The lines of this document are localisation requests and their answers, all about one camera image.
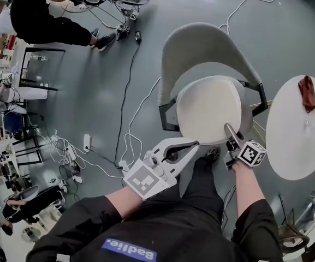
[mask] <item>chair backrest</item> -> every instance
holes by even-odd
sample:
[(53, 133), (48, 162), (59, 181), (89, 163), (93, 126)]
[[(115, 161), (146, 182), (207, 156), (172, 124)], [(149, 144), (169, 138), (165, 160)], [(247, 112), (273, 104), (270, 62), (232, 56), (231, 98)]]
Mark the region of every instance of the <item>chair backrest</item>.
[(242, 74), (251, 85), (261, 84), (257, 72), (225, 32), (208, 23), (191, 23), (174, 31), (164, 44), (158, 105), (170, 102), (170, 93), (182, 74), (206, 62), (225, 64)]

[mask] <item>gray floor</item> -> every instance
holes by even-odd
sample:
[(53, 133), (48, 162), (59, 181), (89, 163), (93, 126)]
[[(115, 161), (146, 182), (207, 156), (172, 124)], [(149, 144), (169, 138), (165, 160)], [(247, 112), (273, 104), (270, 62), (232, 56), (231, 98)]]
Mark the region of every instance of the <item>gray floor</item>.
[[(176, 28), (196, 21), (214, 25), (225, 23), (227, 17), (243, 0), (151, 0), (141, 7), (137, 29), (141, 30), (142, 43), (132, 70), (132, 83), (127, 92), (123, 111), (123, 131), (118, 156), (124, 151), (123, 135), (139, 103), (153, 83), (161, 75), (161, 54), (164, 41)], [(120, 18), (120, 13), (110, 4), (104, 4), (112, 14)], [(55, 16), (62, 11), (51, 7)], [(104, 22), (116, 26), (117, 21), (105, 15), (100, 9), (94, 10)], [(100, 26), (101, 35), (112, 32), (102, 26), (89, 13), (68, 14), (88, 29)], [(315, 77), (315, 0), (276, 0), (271, 4), (248, 1), (230, 20), (230, 36), (243, 54), (251, 62), (263, 79), (268, 99), (273, 99), (279, 88), (290, 78), (308, 74)], [(58, 135), (82, 148), (84, 134), (92, 137), (93, 149), (113, 159), (115, 154), (120, 107), (124, 87), (128, 80), (129, 65), (136, 49), (133, 34), (129, 39), (115, 43), (103, 53), (88, 47), (52, 44), (66, 49), (66, 53), (49, 54), (48, 62), (30, 64), (30, 77), (39, 75), (43, 82), (59, 88), (50, 92), (46, 102), (32, 103), (31, 107), (45, 116), (50, 134), (57, 129)], [(233, 70), (218, 64), (204, 64), (189, 71), (177, 84), (176, 94), (187, 83), (209, 75), (241, 76)], [(257, 94), (248, 92), (251, 103), (259, 102)], [(266, 124), (268, 112), (261, 114), (257, 121)], [(164, 132), (161, 128), (157, 89), (146, 101), (132, 125), (132, 133), (143, 141), (143, 152), (152, 149), (164, 138), (177, 133)], [(255, 135), (248, 138), (259, 139)], [(58, 164), (44, 152), (45, 162), (32, 168), (32, 179), (43, 187), (47, 180), (58, 177)], [(120, 175), (113, 165), (94, 153), (85, 158), (102, 166), (108, 173)], [(299, 207), (315, 186), (315, 172), (299, 181), (280, 178), (270, 167), (268, 160), (256, 170), (260, 186), (276, 215), (282, 221), (282, 211), (278, 193), (283, 195), (287, 209)], [(190, 180), (192, 164), (183, 171), (181, 190)], [(121, 181), (108, 178), (98, 167), (88, 165), (81, 172), (84, 179), (79, 185), (78, 195), (93, 197), (113, 192), (121, 187)], [(221, 197), (234, 185), (234, 175), (227, 172), (220, 162), (215, 169), (215, 184)], [(73, 198), (68, 196), (71, 204)], [(229, 236), (236, 220), (236, 201), (232, 199), (227, 215), (229, 223), (225, 234)]]

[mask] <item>shoe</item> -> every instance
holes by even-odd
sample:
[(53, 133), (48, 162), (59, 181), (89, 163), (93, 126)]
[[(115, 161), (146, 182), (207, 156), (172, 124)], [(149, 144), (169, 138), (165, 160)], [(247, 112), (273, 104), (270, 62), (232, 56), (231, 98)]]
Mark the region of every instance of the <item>shoe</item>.
[(210, 161), (211, 164), (214, 164), (215, 162), (218, 161), (220, 155), (221, 155), (221, 148), (216, 146), (216, 147), (210, 148), (207, 151), (205, 158), (208, 161)]
[(99, 28), (94, 29), (94, 30), (91, 32), (91, 34), (92, 34), (94, 37), (98, 38), (98, 37), (99, 37)]
[(103, 51), (106, 49), (108, 45), (112, 44), (115, 41), (115, 39), (116, 39), (115, 33), (111, 33), (110, 35), (104, 35), (97, 41), (96, 47), (99, 49), (99, 51)]

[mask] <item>power adapter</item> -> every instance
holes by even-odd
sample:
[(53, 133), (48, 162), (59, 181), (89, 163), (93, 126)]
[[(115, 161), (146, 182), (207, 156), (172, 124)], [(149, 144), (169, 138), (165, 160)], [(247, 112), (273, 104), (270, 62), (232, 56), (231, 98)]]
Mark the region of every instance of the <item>power adapter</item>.
[(135, 40), (138, 44), (141, 43), (141, 34), (140, 31), (135, 31)]

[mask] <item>person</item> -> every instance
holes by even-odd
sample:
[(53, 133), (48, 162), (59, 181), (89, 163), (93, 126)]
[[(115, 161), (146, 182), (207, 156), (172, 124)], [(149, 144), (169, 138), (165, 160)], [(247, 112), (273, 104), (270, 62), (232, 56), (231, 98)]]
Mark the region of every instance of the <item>person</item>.
[(23, 200), (13, 199), (13, 196), (6, 201), (3, 208), (3, 216), (6, 219), (2, 225), (2, 230), (9, 236), (13, 234), (13, 223), (20, 222), (22, 220), (27, 223), (36, 223), (38, 221), (35, 215), (38, 215), (42, 210), (47, 208), (50, 204), (57, 200), (62, 200), (62, 189), (60, 186), (49, 187), (38, 195), (26, 202)]
[(32, 87), (9, 88), (2, 84), (0, 87), (0, 112), (13, 111), (20, 114), (26, 114), (26, 109), (18, 106), (14, 102), (21, 102), (23, 100), (47, 99), (47, 97), (47, 90)]
[(11, 25), (10, 9), (0, 13), (0, 37), (3, 37), (5, 34), (16, 35), (16, 32)]
[(46, 0), (13, 0), (10, 18), (17, 37), (29, 44), (59, 42), (69, 45), (91, 45), (103, 51), (116, 38), (116, 34), (111, 33), (98, 39), (98, 28), (89, 32), (66, 17), (53, 17), (49, 13)]
[(274, 214), (239, 160), (236, 230), (232, 242), (222, 236), (224, 205), (212, 173), (218, 157), (216, 149), (195, 162), (182, 198), (176, 184), (144, 202), (129, 187), (78, 201), (26, 261), (282, 261)]

